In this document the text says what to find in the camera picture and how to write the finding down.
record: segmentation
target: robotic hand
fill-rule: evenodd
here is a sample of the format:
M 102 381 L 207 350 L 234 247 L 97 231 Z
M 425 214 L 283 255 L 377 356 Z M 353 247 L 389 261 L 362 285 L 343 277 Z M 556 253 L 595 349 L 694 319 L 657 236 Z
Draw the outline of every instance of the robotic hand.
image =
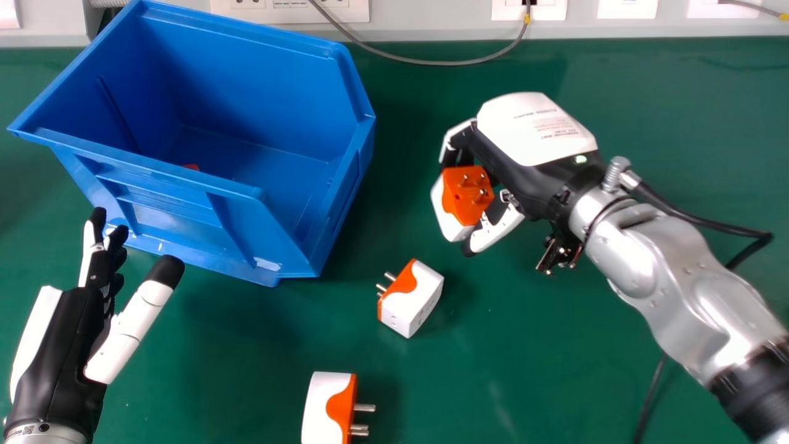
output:
M 665 353 L 753 442 L 789 442 L 789 333 L 730 271 L 772 235 L 671 206 L 627 159 L 606 166 L 594 136 L 541 93 L 486 102 L 447 133 L 439 162 L 433 207 L 442 233 L 463 242 L 464 254 L 480 253 L 523 220 L 548 220 L 553 230 L 537 270 L 574 268 L 585 252 Z M 757 241 L 724 267 L 694 225 Z
M 63 292 L 46 286 L 39 292 L 13 361 L 6 444 L 92 442 L 107 385 L 183 275 L 183 262 L 162 256 L 126 309 L 115 314 L 129 229 L 121 225 L 103 239 L 106 218 L 97 208 L 85 224 L 77 287 Z

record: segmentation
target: blue plastic bin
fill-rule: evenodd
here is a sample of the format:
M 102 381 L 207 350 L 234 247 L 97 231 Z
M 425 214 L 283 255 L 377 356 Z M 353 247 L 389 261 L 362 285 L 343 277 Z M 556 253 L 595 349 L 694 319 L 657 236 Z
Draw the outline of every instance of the blue plastic bin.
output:
M 9 130 L 130 246 L 275 286 L 320 274 L 374 122 L 343 45 L 140 0 Z

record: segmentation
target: orange and white plug adapter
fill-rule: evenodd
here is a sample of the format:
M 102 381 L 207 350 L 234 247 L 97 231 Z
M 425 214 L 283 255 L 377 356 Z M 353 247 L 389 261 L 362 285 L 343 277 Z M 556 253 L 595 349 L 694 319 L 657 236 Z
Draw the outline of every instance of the orange and white plug adapter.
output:
M 411 259 L 397 276 L 386 272 L 389 288 L 376 284 L 378 320 L 404 337 L 412 337 L 430 316 L 441 297 L 443 276 Z
M 352 436 L 369 436 L 369 427 L 354 424 L 353 414 L 375 410 L 373 404 L 356 403 L 355 374 L 316 371 L 304 406 L 301 444 L 349 444 Z
M 479 165 L 444 168 L 430 190 L 441 233 L 450 242 L 469 237 L 494 198 L 490 178 Z

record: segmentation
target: gray cable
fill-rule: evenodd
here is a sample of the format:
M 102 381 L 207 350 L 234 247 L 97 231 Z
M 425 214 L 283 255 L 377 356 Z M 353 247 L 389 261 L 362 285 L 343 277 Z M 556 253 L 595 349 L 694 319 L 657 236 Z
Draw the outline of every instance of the gray cable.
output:
M 374 47 L 371 47 L 370 45 L 368 45 L 368 44 L 362 42 L 361 40 L 359 40 L 356 36 L 354 36 L 347 29 L 345 29 L 339 22 L 337 22 L 320 5 L 320 0 L 309 0 L 309 2 L 312 3 L 312 5 L 315 6 L 316 9 L 318 9 L 318 12 L 320 13 L 320 15 L 323 16 L 323 18 L 328 20 L 329 23 L 331 23 L 335 28 L 337 28 L 337 30 L 340 31 L 345 37 L 347 37 L 348 40 L 350 40 L 350 41 L 354 42 L 355 44 L 359 45 L 362 49 L 364 49 L 366 51 L 369 51 L 369 52 L 372 52 L 373 54 L 380 55 L 381 57 L 384 57 L 384 58 L 389 58 L 391 60 L 396 60 L 398 62 L 410 63 L 412 65 L 422 65 L 422 66 L 468 66 L 468 65 L 476 65 L 477 63 L 487 62 L 489 60 L 493 60 L 494 58 L 501 57 L 502 55 L 505 55 L 506 53 L 512 51 L 513 48 L 515 48 L 518 45 L 518 43 L 521 42 L 521 39 L 523 39 L 523 35 L 526 34 L 526 28 L 529 27 L 529 22 L 530 22 L 531 13 L 532 13 L 532 6 L 531 6 L 530 2 L 527 2 L 526 3 L 526 19 L 524 19 L 524 21 L 523 21 L 523 27 L 521 28 L 521 31 L 518 33 L 518 36 L 515 37 L 515 40 L 513 40 L 512 43 L 510 43 L 506 47 L 502 48 L 501 50 L 499 50 L 497 52 L 494 52 L 493 54 L 489 54 L 489 55 L 486 55 L 484 57 L 479 57 L 479 58 L 471 58 L 470 60 L 446 60 L 446 61 L 445 60 L 420 60 L 419 58 L 409 58 L 409 57 L 402 57 L 400 55 L 394 55 L 394 54 L 388 53 L 386 51 L 381 51 L 380 49 L 376 49 Z
M 779 13 L 778 11 L 765 8 L 764 6 L 754 5 L 753 3 L 743 2 L 742 0 L 718 0 L 719 5 L 737 5 L 742 6 L 743 8 L 750 8 L 759 11 L 760 13 L 765 13 L 771 15 L 773 17 L 782 18 L 785 17 L 786 14 Z

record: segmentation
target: electrical outlet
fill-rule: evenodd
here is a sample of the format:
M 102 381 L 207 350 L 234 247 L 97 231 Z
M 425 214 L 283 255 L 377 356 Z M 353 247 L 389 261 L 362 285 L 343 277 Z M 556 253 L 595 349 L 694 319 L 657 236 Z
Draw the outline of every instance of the electrical outlet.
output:
M 761 0 L 747 0 L 761 5 Z M 738 5 L 719 5 L 717 0 L 690 0 L 688 18 L 756 18 L 759 11 Z
M 259 24 L 327 23 L 307 0 L 210 0 L 217 15 Z M 370 21 L 369 0 L 319 0 L 341 23 Z
M 653 19 L 657 17 L 657 0 L 600 0 L 597 18 Z
M 568 0 L 492 0 L 491 20 L 521 21 L 526 14 L 525 2 L 532 2 L 533 20 L 565 20 Z

